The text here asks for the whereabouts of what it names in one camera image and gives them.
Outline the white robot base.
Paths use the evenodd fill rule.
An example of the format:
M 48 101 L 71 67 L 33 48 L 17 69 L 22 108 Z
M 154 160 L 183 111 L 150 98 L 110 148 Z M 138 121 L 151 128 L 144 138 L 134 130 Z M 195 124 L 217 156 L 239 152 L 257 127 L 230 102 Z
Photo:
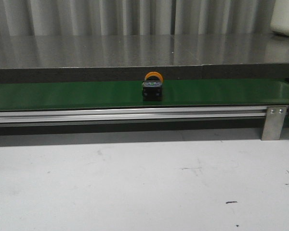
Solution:
M 270 28 L 274 33 L 289 37 L 289 0 L 276 0 Z

